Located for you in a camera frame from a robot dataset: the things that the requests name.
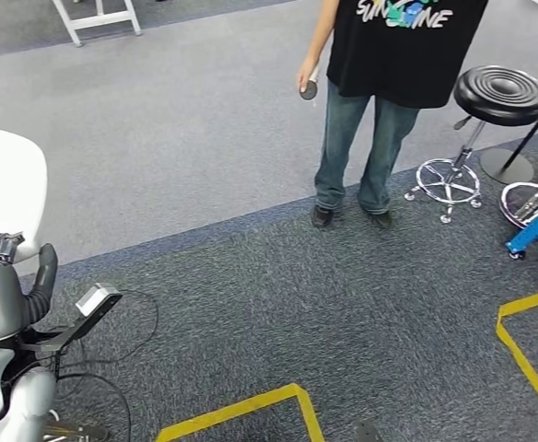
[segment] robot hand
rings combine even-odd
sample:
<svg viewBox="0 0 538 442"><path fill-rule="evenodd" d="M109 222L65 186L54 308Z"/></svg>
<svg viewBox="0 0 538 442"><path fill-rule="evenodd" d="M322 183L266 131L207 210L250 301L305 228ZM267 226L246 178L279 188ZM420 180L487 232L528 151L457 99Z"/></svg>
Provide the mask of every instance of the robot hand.
<svg viewBox="0 0 538 442"><path fill-rule="evenodd" d="M58 258L51 244L40 250L40 267L33 288L22 292L14 257L22 235L0 235L0 340L38 322L50 310Z"/></svg>

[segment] black stool seat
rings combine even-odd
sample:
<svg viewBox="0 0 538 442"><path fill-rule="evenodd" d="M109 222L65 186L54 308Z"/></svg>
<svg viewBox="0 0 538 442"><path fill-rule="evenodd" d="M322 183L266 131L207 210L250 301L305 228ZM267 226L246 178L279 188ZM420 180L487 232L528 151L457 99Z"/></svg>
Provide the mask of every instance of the black stool seat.
<svg viewBox="0 0 538 442"><path fill-rule="evenodd" d="M523 126L538 119L538 81L500 66L475 67L457 80L455 101L484 122Z"/></svg>

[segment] jeans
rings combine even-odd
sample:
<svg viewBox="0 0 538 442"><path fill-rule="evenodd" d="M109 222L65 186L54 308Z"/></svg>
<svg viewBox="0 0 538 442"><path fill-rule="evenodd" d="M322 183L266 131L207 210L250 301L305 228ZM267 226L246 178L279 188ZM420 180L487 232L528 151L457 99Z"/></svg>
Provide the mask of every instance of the jeans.
<svg viewBox="0 0 538 442"><path fill-rule="evenodd" d="M342 204L345 196L343 176L349 162L349 150L370 98L342 97L329 81L322 160L314 179L318 206L335 210ZM401 140L414 127L418 114L418 109L375 97L374 142L357 195L362 209L373 215L388 211L390 197L386 183L400 152Z"/></svg>

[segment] black pole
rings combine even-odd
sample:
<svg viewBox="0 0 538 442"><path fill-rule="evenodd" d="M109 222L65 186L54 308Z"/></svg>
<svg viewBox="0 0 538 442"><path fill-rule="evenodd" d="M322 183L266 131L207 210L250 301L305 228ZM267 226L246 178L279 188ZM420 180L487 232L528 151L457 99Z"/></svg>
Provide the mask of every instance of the black pole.
<svg viewBox="0 0 538 442"><path fill-rule="evenodd" d="M523 148L525 147L527 145L527 143L529 142L529 140L531 140L534 135L535 135L536 132L537 132L537 129L538 129L538 120L535 124L535 126L534 126L533 129L529 131L529 134L527 134L527 136L523 141L521 141L521 144L518 145L518 147L517 149L515 149L515 151L513 152L512 155L511 155L510 158L506 163L505 163L504 166L503 166L503 170L508 169L511 164L512 164L512 162L515 161L515 158L516 158L518 154L520 154L521 151L523 150Z"/></svg>

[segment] yellow tape line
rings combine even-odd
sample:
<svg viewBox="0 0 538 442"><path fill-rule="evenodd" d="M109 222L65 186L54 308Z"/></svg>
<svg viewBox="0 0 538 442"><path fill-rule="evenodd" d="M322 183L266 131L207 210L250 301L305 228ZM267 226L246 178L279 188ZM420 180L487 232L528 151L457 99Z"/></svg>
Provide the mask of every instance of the yellow tape line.
<svg viewBox="0 0 538 442"><path fill-rule="evenodd" d="M287 384L284 387L253 396L252 398L233 403L214 412L201 414L187 421L167 426L161 430L155 442L170 442L179 437L190 435L210 426L221 424L235 417L291 398L297 398L300 403L300 408L302 409L302 415L304 418L304 422L306 422L306 427L308 429L310 440L312 442L324 442L310 397L306 390L297 384Z"/></svg>
<svg viewBox="0 0 538 442"><path fill-rule="evenodd" d="M538 394L537 373L531 366L531 364L529 363L528 360L527 360L526 357L524 357L523 352L518 348L518 345L517 345L515 340L508 333L505 326L502 324L503 318L506 316L513 315L534 307L538 307L538 294L531 295L530 297L524 297L522 299L517 299L501 306L498 309L497 335L498 335L500 341L510 350L518 367L521 368L521 371L522 371Z"/></svg>

